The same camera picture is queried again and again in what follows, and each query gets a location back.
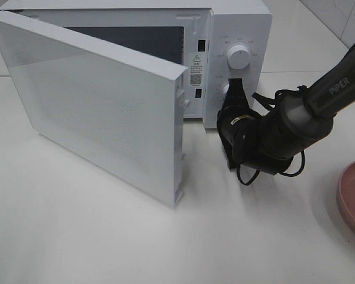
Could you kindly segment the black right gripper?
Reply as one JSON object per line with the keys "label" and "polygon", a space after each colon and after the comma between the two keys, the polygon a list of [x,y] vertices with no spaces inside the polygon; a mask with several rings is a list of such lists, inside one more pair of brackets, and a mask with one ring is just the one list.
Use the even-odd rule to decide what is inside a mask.
{"label": "black right gripper", "polygon": [[249,107],[241,78],[228,80],[228,91],[217,115],[217,131],[230,170],[244,163],[256,144],[254,127],[260,115]]}

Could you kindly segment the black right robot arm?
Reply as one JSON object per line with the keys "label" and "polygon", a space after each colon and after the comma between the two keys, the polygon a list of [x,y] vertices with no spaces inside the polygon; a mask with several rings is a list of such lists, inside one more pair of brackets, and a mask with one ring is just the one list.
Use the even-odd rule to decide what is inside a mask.
{"label": "black right robot arm", "polygon": [[333,129],[335,115],[355,102],[355,43],[341,61],[310,87],[281,89],[274,98],[252,97],[268,112],[249,107],[240,78],[228,81],[217,130],[228,160],[236,172],[241,166],[287,176],[297,154],[320,141]]}

